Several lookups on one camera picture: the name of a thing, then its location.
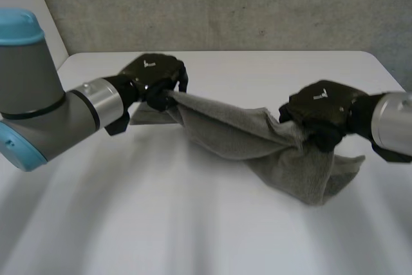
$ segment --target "concrete wall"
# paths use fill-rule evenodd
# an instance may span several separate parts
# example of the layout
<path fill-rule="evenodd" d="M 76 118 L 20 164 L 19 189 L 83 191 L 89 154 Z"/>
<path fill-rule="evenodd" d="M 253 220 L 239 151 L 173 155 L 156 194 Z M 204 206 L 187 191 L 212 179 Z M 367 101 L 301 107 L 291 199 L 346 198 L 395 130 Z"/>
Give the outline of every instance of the concrete wall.
<path fill-rule="evenodd" d="M 412 0 L 46 2 L 70 53 L 363 50 L 412 90 Z"/>

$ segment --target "towel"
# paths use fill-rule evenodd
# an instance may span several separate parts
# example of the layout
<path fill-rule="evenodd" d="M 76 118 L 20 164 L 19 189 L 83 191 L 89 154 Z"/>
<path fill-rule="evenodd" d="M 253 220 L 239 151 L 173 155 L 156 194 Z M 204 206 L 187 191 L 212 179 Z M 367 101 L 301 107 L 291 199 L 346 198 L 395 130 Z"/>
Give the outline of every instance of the towel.
<path fill-rule="evenodd" d="M 348 185 L 364 156 L 322 153 L 310 132 L 294 122 L 280 124 L 266 108 L 242 109 L 169 91 L 177 105 L 158 112 L 142 103 L 131 125 L 181 124 L 188 137 L 223 158 L 242 160 L 268 186 L 309 205 L 322 205 Z"/>

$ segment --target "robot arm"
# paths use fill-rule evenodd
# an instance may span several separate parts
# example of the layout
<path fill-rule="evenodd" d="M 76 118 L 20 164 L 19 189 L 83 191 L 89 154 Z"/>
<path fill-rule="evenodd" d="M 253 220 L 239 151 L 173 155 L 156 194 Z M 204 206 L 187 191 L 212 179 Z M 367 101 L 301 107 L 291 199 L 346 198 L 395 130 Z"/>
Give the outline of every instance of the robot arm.
<path fill-rule="evenodd" d="M 35 16 L 0 9 L 0 153 L 23 171 L 47 163 L 100 128 L 110 135 L 124 132 L 134 102 L 167 109 L 172 102 L 162 91 L 178 82 L 186 91 L 182 61 L 143 54 L 118 75 L 65 92 Z"/>
<path fill-rule="evenodd" d="M 280 121 L 294 120 L 313 134 L 324 152 L 346 134 L 368 139 L 388 162 L 412 161 L 412 96 L 410 93 L 367 95 L 346 85 L 319 81 L 290 96 Z"/>

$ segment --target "table surface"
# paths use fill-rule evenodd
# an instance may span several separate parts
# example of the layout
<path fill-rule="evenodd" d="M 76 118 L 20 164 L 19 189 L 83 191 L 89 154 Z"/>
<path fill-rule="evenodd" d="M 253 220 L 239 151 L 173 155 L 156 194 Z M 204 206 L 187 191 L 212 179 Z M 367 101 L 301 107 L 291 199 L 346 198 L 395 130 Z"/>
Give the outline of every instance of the table surface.
<path fill-rule="evenodd" d="M 81 53 L 65 89 L 116 74 L 139 53 Z M 401 90 L 364 52 L 173 52 L 189 92 L 277 108 L 331 79 L 368 93 Z M 0 159 L 1 274 L 410 274 L 412 168 L 359 137 L 355 180 L 322 207 L 267 187 L 241 162 L 190 143 L 179 125 L 100 131 L 32 173 Z"/>

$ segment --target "blue joint cap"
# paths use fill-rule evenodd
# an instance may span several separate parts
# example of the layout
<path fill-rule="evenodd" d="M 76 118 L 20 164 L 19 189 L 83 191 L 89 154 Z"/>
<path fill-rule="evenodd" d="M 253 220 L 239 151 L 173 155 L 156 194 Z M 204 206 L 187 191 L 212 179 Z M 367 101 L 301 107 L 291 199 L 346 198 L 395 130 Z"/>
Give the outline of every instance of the blue joint cap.
<path fill-rule="evenodd" d="M 47 163 L 47 159 L 29 141 L 3 122 L 0 122 L 0 153 L 26 172 Z"/>
<path fill-rule="evenodd" d="M 36 16 L 20 8 L 0 8 L 0 46 L 19 46 L 44 39 Z"/>

